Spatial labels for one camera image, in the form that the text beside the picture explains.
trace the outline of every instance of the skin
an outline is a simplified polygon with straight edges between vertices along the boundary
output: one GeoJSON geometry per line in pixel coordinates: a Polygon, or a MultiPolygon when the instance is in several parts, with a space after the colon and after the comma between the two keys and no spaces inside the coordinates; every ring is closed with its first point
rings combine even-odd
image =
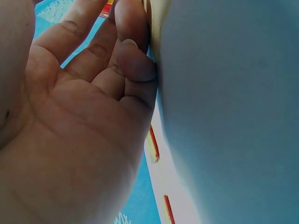
{"type": "Polygon", "coordinates": [[[119,0],[61,69],[106,1],[76,0],[32,42],[37,2],[0,3],[1,223],[111,223],[136,178],[154,109],[146,13],[138,0],[119,0]]]}

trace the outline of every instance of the finger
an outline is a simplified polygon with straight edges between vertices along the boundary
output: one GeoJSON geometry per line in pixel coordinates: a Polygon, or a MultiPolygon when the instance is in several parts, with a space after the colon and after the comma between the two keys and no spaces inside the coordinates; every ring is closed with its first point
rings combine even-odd
{"type": "Polygon", "coordinates": [[[121,46],[117,55],[117,64],[126,77],[124,97],[120,103],[146,130],[155,106],[156,66],[133,44],[121,46]]]}
{"type": "Polygon", "coordinates": [[[116,55],[119,51],[120,45],[121,42],[117,40],[108,68],[97,75],[92,81],[92,84],[99,87],[107,96],[116,100],[120,100],[123,97],[125,90],[125,77],[118,68],[116,62],[116,55]]]}
{"type": "Polygon", "coordinates": [[[132,39],[139,49],[147,52],[150,31],[147,15],[140,1],[119,1],[115,6],[115,24],[120,41],[132,39]]]}
{"type": "Polygon", "coordinates": [[[65,67],[74,78],[91,82],[107,68],[117,39],[114,22],[106,19],[90,44],[76,55],[65,67]]]}
{"type": "MultiPolygon", "coordinates": [[[[92,83],[101,88],[101,90],[108,96],[119,100],[123,97],[125,79],[123,72],[120,69],[117,69],[117,55],[119,48],[118,45],[121,43],[121,40],[124,40],[126,38],[134,38],[134,40],[143,49],[143,51],[146,52],[149,43],[149,27],[144,8],[141,3],[136,0],[119,1],[115,6],[114,14],[119,39],[116,42],[114,52],[111,56],[111,60],[108,66],[109,68],[101,72],[93,80],[92,83]]],[[[135,57],[134,59],[144,60],[145,58],[146,62],[151,63],[151,61],[147,57],[144,57],[145,55],[143,55],[140,50],[133,50],[132,52],[129,52],[130,58],[131,55],[134,55],[134,52],[137,52],[137,57],[135,57]]],[[[131,64],[131,60],[123,60],[122,62],[129,63],[128,66],[130,66],[131,64]]],[[[125,71],[125,73],[126,75],[128,75],[128,77],[131,76],[129,71],[125,71]]]]}
{"type": "Polygon", "coordinates": [[[85,40],[107,0],[76,0],[63,21],[33,41],[51,52],[62,64],[85,40]]]}

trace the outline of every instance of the fingernail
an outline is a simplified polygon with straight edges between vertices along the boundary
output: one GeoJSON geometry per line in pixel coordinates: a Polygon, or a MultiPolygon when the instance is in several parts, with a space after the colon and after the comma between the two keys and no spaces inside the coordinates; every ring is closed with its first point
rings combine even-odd
{"type": "Polygon", "coordinates": [[[132,44],[132,45],[134,45],[135,47],[138,48],[137,43],[136,43],[135,41],[133,41],[132,39],[126,39],[126,40],[124,40],[121,44],[122,44],[122,45],[132,44]]]}

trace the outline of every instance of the knuckle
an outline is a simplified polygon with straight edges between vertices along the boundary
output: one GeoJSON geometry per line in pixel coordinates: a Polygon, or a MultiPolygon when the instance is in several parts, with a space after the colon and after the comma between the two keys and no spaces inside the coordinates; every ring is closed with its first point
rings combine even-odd
{"type": "Polygon", "coordinates": [[[63,20],[60,23],[60,26],[65,31],[73,34],[74,36],[82,39],[85,37],[85,30],[82,29],[77,23],[71,21],[71,20],[63,20]]]}
{"type": "Polygon", "coordinates": [[[86,48],[88,51],[90,51],[93,55],[105,59],[108,56],[108,49],[105,45],[100,44],[100,43],[95,43],[90,45],[89,47],[86,48]]]}

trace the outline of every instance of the hand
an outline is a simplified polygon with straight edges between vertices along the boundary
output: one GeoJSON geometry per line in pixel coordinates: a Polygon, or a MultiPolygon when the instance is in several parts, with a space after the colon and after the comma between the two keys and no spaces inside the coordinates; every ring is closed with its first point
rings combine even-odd
{"type": "Polygon", "coordinates": [[[1,133],[3,223],[109,223],[128,197],[157,90],[139,1],[120,0],[90,45],[60,67],[105,3],[76,0],[32,43],[22,103],[1,133]]]}

